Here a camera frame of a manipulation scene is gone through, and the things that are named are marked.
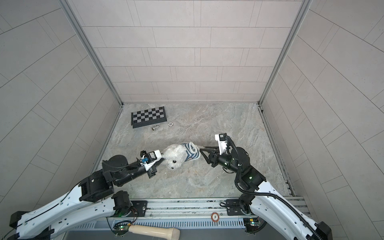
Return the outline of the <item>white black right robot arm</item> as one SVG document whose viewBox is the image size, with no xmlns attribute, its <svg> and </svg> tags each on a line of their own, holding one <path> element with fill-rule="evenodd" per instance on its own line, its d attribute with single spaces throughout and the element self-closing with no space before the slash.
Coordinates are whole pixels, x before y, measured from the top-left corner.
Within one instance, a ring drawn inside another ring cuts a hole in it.
<svg viewBox="0 0 384 240">
<path fill-rule="evenodd" d="M 218 148 L 200 149 L 212 167 L 222 166 L 235 173 L 235 186 L 242 193 L 249 212 L 261 217 L 287 240 L 331 240 L 331 228 L 315 222 L 294 207 L 251 165 L 248 153 L 240 147 L 220 153 Z"/>
</svg>

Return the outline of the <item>blue white striped knit sweater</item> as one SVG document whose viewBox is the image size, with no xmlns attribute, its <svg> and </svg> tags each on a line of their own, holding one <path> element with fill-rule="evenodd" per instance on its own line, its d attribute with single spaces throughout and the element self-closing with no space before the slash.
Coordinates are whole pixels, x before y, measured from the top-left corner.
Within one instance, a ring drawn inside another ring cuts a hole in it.
<svg viewBox="0 0 384 240">
<path fill-rule="evenodd" d="M 182 143 L 182 146 L 185 147 L 187 153 L 185 162 L 197 160 L 201 156 L 199 148 L 193 142 Z"/>
</svg>

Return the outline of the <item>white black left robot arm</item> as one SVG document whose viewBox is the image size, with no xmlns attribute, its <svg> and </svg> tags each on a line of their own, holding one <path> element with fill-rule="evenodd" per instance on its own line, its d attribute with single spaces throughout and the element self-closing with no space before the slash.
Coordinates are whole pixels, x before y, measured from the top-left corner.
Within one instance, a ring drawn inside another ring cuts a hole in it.
<svg viewBox="0 0 384 240">
<path fill-rule="evenodd" d="M 81 180 L 68 193 L 31 212 L 17 211 L 10 217 L 15 233 L 10 240 L 51 240 L 72 228 L 99 218 L 145 216 L 145 201 L 130 201 L 126 191 L 114 187 L 147 174 L 153 177 L 163 161 L 159 151 L 141 152 L 128 164 L 123 155 L 102 162 L 102 169 Z"/>
</svg>

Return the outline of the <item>white plush teddy bear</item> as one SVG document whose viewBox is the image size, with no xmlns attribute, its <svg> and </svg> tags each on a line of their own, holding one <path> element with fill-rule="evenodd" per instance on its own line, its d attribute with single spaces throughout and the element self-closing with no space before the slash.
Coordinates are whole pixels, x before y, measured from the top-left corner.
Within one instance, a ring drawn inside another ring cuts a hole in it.
<svg viewBox="0 0 384 240">
<path fill-rule="evenodd" d="M 162 152 L 164 163 L 170 170 L 180 168 L 188 157 L 187 148 L 185 145 L 173 144 L 168 146 Z"/>
</svg>

